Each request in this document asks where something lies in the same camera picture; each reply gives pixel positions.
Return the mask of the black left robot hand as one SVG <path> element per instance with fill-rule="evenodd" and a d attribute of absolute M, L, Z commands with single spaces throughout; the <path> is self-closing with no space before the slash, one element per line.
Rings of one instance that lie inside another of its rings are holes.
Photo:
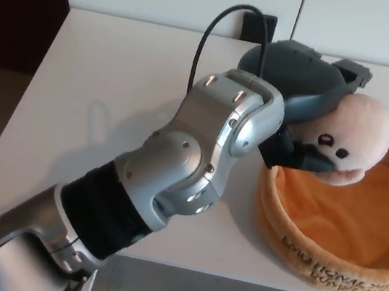
<path fill-rule="evenodd" d="M 286 40 L 248 50 L 238 69 L 260 75 L 282 98 L 269 99 L 243 120 L 230 141 L 231 155 L 243 156 L 256 147 L 269 169 L 333 171 L 335 162 L 318 149 L 317 140 L 296 137 L 293 127 L 335 112 L 343 98 L 371 80 L 369 68 L 346 58 L 328 63 L 313 48 Z"/>

